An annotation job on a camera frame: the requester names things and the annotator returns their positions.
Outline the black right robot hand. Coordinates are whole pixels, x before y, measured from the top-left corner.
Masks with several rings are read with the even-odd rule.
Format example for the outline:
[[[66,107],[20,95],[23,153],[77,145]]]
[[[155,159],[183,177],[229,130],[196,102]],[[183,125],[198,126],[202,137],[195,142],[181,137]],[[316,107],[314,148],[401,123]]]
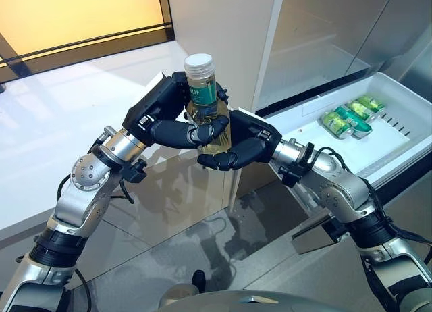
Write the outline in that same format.
[[[241,108],[229,110],[231,147],[215,155],[200,154],[198,163],[213,170],[238,170],[250,163],[270,162],[282,139],[264,119]]]

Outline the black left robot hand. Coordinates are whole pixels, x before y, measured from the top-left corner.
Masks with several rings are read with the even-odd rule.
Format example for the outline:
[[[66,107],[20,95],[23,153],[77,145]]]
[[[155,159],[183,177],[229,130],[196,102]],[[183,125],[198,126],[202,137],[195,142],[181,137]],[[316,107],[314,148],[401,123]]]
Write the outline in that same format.
[[[132,136],[146,146],[163,145],[175,149],[196,149],[215,140],[228,126],[226,114],[209,123],[194,125],[177,121],[190,100],[186,74],[162,75],[158,83],[131,107],[122,123]]]

